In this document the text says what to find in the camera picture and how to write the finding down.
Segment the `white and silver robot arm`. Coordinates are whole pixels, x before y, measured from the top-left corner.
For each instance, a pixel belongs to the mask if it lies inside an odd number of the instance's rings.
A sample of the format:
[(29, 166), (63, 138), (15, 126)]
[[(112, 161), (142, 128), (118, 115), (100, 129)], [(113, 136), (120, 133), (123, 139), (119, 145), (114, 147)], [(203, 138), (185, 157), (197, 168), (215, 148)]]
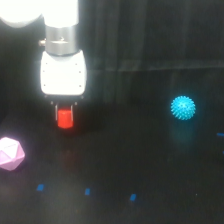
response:
[(79, 0), (0, 0), (0, 20), (22, 28), (42, 17), (45, 50), (40, 85), (47, 96), (80, 97), (86, 89), (87, 69), (78, 46)]

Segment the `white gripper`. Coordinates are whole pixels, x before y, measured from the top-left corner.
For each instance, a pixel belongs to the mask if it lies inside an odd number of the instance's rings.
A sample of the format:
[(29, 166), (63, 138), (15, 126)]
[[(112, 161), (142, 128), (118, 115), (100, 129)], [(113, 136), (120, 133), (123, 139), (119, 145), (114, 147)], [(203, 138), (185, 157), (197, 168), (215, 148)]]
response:
[(83, 97), (87, 83), (87, 68), (84, 53), (80, 50), (71, 56), (52, 56), (42, 53), (40, 64), (41, 91), (54, 106), (58, 121), (58, 104), (71, 104), (71, 121), (74, 122), (73, 104)]

